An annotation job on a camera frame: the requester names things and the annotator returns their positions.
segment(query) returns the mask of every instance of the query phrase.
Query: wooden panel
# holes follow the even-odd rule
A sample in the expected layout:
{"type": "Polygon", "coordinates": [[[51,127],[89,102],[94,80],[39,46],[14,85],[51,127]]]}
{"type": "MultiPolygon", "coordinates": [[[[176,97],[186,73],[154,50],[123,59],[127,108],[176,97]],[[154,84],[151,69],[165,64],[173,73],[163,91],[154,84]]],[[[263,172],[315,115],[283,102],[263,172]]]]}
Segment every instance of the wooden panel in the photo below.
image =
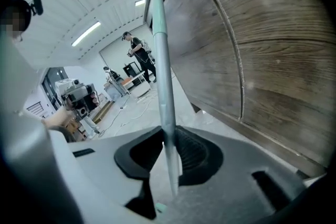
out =
{"type": "Polygon", "coordinates": [[[320,0],[219,0],[243,67],[243,122],[327,166],[336,37],[320,0]]]}
{"type": "Polygon", "coordinates": [[[289,148],[284,147],[283,144],[277,143],[270,136],[257,131],[255,128],[230,117],[221,111],[213,109],[205,103],[201,103],[198,99],[187,96],[189,101],[199,107],[200,109],[206,111],[210,115],[224,122],[229,127],[235,129],[240,134],[246,136],[253,142],[259,144],[268,151],[276,154],[278,157],[282,158],[284,161],[290,163],[300,171],[304,172],[310,177],[317,177],[325,173],[323,166],[318,163],[307,159],[305,156],[295,152],[289,148]]]}
{"type": "Polygon", "coordinates": [[[233,44],[212,0],[165,0],[172,68],[183,90],[236,118],[240,84],[233,44]]]}

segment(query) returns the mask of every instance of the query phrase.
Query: white ceiling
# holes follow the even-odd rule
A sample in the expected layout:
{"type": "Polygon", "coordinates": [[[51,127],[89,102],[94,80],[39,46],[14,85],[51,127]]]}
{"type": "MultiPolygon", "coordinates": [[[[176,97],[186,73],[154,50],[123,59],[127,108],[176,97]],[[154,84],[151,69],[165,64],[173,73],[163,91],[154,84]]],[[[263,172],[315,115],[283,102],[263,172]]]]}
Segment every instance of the white ceiling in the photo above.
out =
{"type": "Polygon", "coordinates": [[[135,1],[42,0],[44,13],[32,18],[17,47],[35,68],[80,65],[124,31],[143,24],[145,5],[136,7],[135,1]],[[97,21],[101,26],[72,47],[97,21]]]}

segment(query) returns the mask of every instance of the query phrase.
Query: floor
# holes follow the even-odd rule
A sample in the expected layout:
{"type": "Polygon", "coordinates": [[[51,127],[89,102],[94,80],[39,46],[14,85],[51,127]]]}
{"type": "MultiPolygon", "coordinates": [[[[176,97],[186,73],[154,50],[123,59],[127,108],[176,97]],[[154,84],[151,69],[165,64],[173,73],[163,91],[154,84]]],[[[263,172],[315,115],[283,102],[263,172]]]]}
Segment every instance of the floor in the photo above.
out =
{"type": "MultiPolygon", "coordinates": [[[[208,113],[203,111],[195,113],[177,78],[174,75],[172,76],[176,123],[178,125],[202,129],[215,134],[246,141],[258,146],[208,113]]],[[[147,93],[141,101],[137,102],[128,95],[118,99],[118,101],[113,104],[110,111],[105,115],[103,120],[98,124],[100,130],[105,130],[104,135],[102,137],[96,136],[94,139],[105,139],[117,135],[127,134],[147,127],[160,125],[156,83],[151,83],[151,87],[153,89],[147,93]]],[[[295,167],[291,166],[279,157],[260,146],[258,147],[288,167],[294,173],[297,171],[295,167]]],[[[167,204],[172,199],[168,172],[165,165],[164,151],[162,151],[151,171],[150,183],[154,202],[167,204]]]]}

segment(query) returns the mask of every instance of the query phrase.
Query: cable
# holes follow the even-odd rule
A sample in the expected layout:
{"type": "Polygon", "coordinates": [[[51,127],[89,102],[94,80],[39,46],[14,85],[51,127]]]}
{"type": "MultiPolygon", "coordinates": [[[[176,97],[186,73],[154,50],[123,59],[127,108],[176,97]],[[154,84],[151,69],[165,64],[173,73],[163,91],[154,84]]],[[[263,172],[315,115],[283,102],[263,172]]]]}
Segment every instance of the cable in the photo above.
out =
{"type": "Polygon", "coordinates": [[[120,126],[120,128],[115,132],[114,136],[116,136],[117,133],[118,133],[118,132],[119,132],[125,125],[129,124],[132,120],[136,120],[136,119],[140,118],[140,117],[145,113],[145,111],[147,110],[149,104],[153,101],[153,99],[154,99],[155,96],[157,96],[157,94],[154,95],[154,96],[152,96],[152,98],[151,98],[151,100],[148,102],[146,108],[144,109],[144,111],[142,111],[142,113],[141,113],[139,116],[137,116],[137,117],[135,117],[135,118],[131,118],[131,120],[130,120],[129,122],[127,122],[127,123],[123,123],[123,124],[120,126]]]}
{"type": "Polygon", "coordinates": [[[130,96],[126,99],[124,105],[122,105],[122,107],[120,108],[118,114],[114,117],[111,125],[108,128],[106,128],[105,130],[101,131],[100,134],[98,135],[98,137],[102,137],[104,135],[104,133],[112,126],[112,124],[114,123],[114,121],[116,120],[116,118],[118,117],[118,115],[120,114],[120,112],[122,111],[123,107],[125,106],[126,102],[129,100],[129,98],[130,98],[130,96]]]}

